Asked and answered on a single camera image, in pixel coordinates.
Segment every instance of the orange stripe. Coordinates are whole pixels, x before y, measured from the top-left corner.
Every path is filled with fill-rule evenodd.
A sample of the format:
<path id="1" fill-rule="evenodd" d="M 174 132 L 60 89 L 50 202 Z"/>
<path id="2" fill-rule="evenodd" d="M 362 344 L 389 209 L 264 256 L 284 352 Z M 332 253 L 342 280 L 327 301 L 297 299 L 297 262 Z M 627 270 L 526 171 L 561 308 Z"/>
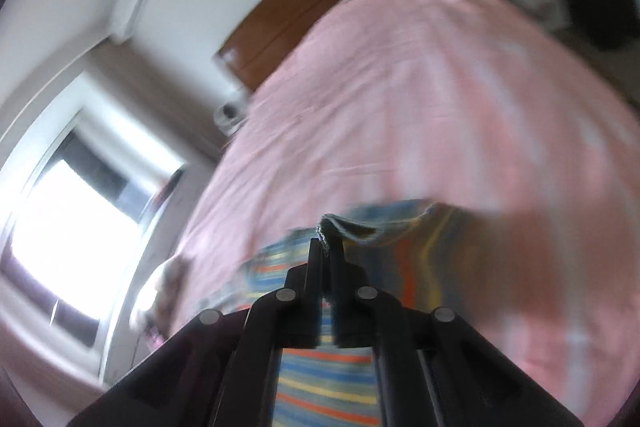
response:
<path id="1" fill-rule="evenodd" d="M 274 264 L 273 266 L 258 266 L 255 270 L 257 272 L 275 272 L 277 270 L 287 269 L 287 264 Z"/>
<path id="2" fill-rule="evenodd" d="M 277 393 L 276 399 L 282 400 L 283 402 L 289 403 L 291 405 L 295 405 L 296 407 L 301 407 L 302 409 L 306 409 L 311 412 L 322 414 L 324 416 L 330 416 L 331 418 L 336 418 L 338 420 L 355 422 L 355 423 L 359 423 L 360 425 L 380 425 L 380 421 L 377 418 L 374 418 L 373 416 L 363 416 L 361 414 L 353 414 L 350 412 L 329 409 L 328 407 L 316 405 L 315 403 L 309 403 L 304 400 L 293 398 L 288 394 Z"/>
<path id="3" fill-rule="evenodd" d="M 396 259 L 402 276 L 402 305 L 407 308 L 415 308 L 415 279 L 414 267 L 408 256 L 409 239 L 400 239 L 396 246 Z"/>
<path id="4" fill-rule="evenodd" d="M 329 362 L 371 363 L 370 355 L 340 355 L 338 353 L 322 353 L 313 349 L 283 349 L 287 355 L 296 355 L 306 359 L 328 360 Z"/>

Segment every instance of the metal rivet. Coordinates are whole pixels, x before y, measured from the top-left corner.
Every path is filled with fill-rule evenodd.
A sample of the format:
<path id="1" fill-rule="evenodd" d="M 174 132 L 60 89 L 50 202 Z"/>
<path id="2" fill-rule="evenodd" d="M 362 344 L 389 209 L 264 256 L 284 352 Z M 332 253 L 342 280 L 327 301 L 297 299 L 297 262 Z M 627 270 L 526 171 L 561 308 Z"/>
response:
<path id="1" fill-rule="evenodd" d="M 361 299 L 370 301 L 371 299 L 375 299 L 377 296 L 378 290 L 373 288 L 373 286 L 362 286 L 358 288 L 358 297 Z"/>
<path id="2" fill-rule="evenodd" d="M 276 291 L 276 299 L 280 302 L 290 302 L 296 298 L 296 292 L 291 288 L 282 288 Z"/>
<path id="3" fill-rule="evenodd" d="M 433 312 L 433 316 L 440 322 L 451 322 L 456 318 L 454 311 L 445 307 L 437 308 L 436 311 Z"/>
<path id="4" fill-rule="evenodd" d="M 200 312 L 200 315 L 198 317 L 200 318 L 201 323 L 203 323 L 205 326 L 210 326 L 218 321 L 218 319 L 220 318 L 220 312 L 213 309 L 203 310 Z"/>

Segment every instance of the yellow stripe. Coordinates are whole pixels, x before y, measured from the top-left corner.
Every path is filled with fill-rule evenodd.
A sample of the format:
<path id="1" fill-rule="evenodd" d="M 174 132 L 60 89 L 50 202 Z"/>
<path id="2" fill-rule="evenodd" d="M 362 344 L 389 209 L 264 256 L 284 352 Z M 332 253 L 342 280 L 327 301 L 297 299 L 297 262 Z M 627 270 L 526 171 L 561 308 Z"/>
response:
<path id="1" fill-rule="evenodd" d="M 454 211 L 454 208 L 450 208 L 447 211 L 447 215 L 444 216 L 442 218 L 442 221 L 438 223 L 436 229 L 433 231 L 433 233 L 431 233 L 431 236 L 425 243 L 424 247 L 422 248 L 422 252 L 420 253 L 420 264 L 422 264 L 424 277 L 426 279 L 426 286 L 429 291 L 427 295 L 427 306 L 430 310 L 433 310 L 434 308 L 442 305 L 442 289 L 440 288 L 438 281 L 431 271 L 431 266 L 429 264 L 429 255 L 431 253 L 431 248 L 433 248 L 433 245 L 435 245 L 440 234 L 442 233 L 442 229 L 444 229 Z"/>
<path id="2" fill-rule="evenodd" d="M 306 391 L 307 393 L 318 394 L 319 396 L 324 396 L 326 398 L 335 398 L 337 400 L 344 400 L 347 402 L 363 403 L 365 405 L 375 405 L 378 403 L 378 399 L 375 396 L 363 396 L 353 393 L 340 393 L 339 391 L 331 391 L 329 389 L 325 389 L 324 387 L 316 387 L 314 385 L 298 382 L 286 377 L 278 378 L 278 383 L 283 383 L 287 387 L 292 387 L 293 389 L 297 389 L 299 391 Z"/>
<path id="3" fill-rule="evenodd" d="M 274 259 L 281 259 L 287 253 L 288 251 L 284 251 L 284 252 L 281 251 L 281 252 L 271 252 L 271 253 L 268 253 L 267 255 L 269 256 L 269 261 L 273 261 Z"/>

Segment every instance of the pink blanket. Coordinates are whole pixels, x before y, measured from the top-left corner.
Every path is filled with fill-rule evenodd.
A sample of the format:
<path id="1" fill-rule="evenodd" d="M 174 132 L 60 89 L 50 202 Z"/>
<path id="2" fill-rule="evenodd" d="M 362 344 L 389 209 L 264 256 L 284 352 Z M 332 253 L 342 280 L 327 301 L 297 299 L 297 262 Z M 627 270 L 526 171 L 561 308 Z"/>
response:
<path id="1" fill-rule="evenodd" d="M 287 230 L 410 198 L 485 219 L 474 326 L 605 425 L 640 377 L 640 126 L 503 0 L 343 0 L 318 22 L 191 219 L 174 330 Z"/>

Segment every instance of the striped fabric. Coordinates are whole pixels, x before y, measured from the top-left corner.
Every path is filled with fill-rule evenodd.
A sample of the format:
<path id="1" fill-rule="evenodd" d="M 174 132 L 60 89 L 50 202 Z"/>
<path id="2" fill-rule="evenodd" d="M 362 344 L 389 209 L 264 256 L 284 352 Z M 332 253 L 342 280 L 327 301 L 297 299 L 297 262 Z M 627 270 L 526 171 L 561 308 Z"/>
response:
<path id="1" fill-rule="evenodd" d="M 429 201 L 364 206 L 350 217 L 324 216 L 343 237 L 345 257 L 367 271 L 369 283 L 430 311 L 447 305 L 464 315 L 452 262 L 468 236 L 464 213 Z M 241 267 L 232 285 L 201 301 L 195 312 L 244 309 L 284 286 L 287 270 L 306 263 L 315 229 L 296 230 L 264 248 Z M 332 344 L 331 307 L 322 306 L 322 343 L 315 350 L 285 349 L 278 375 L 274 426 L 367 426 L 380 424 L 376 375 L 370 348 Z"/>
<path id="2" fill-rule="evenodd" d="M 289 230 L 427 198 L 484 231 L 454 263 L 470 324 L 606 425 L 640 379 L 640 125 L 504 0 L 328 12 L 255 93 L 188 224 L 172 330 Z"/>

